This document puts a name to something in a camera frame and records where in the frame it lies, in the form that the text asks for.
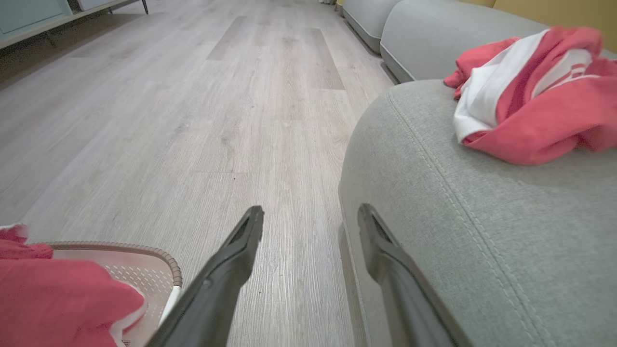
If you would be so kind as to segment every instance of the sofa armrest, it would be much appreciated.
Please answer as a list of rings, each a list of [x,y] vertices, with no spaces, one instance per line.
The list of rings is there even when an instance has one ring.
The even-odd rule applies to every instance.
[[[404,0],[394,6],[381,38],[386,64],[391,56],[414,80],[445,78],[461,53],[547,26],[490,7],[451,0]]]

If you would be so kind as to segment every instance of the red cloth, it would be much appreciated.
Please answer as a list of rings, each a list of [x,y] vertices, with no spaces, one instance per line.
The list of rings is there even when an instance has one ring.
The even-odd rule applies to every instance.
[[[94,262],[50,259],[50,247],[24,245],[24,229],[0,227],[0,346],[122,344],[122,329],[145,312],[143,296]]]
[[[444,80],[457,89],[455,99],[474,68],[514,48],[516,42],[508,39],[463,53],[457,59],[458,70]],[[568,66],[555,83],[534,94],[555,73],[553,68],[564,64],[566,53],[576,49],[589,52],[590,64]],[[600,57],[601,50],[601,34],[595,29],[551,28],[501,93],[496,109],[485,110],[494,114],[497,126],[467,135],[461,142],[514,164],[548,162],[576,146],[595,152],[617,146],[617,61]]]

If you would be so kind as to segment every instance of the gray fabric upholstery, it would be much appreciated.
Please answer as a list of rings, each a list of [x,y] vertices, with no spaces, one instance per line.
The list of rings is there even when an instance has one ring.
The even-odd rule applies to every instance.
[[[400,0],[345,0],[345,18],[362,40],[379,53],[379,41],[386,19]]]
[[[617,149],[518,166],[457,144],[440,80],[380,96],[339,193],[368,341],[389,346],[356,213],[379,211],[476,346],[614,346]]]
[[[464,2],[404,0],[387,18],[381,45],[409,77],[427,80],[451,75],[456,59],[471,48],[512,36],[529,36],[546,28],[532,20]]]

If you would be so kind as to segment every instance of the basket rim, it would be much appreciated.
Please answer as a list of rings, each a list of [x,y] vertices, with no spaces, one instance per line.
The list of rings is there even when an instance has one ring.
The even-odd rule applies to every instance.
[[[134,245],[131,243],[106,242],[106,241],[53,241],[45,242],[53,250],[83,249],[92,251],[115,251],[126,253],[138,253],[147,256],[155,256],[167,263],[172,271],[173,285],[182,287],[182,271],[178,262],[169,253],[156,247]]]

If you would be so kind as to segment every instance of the wooden floor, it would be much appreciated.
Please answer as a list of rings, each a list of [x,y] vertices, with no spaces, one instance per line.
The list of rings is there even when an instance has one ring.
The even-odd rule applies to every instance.
[[[353,346],[337,184],[392,85],[317,0],[148,0],[0,59],[0,224],[160,247],[187,281],[242,213],[265,225],[229,346]]]

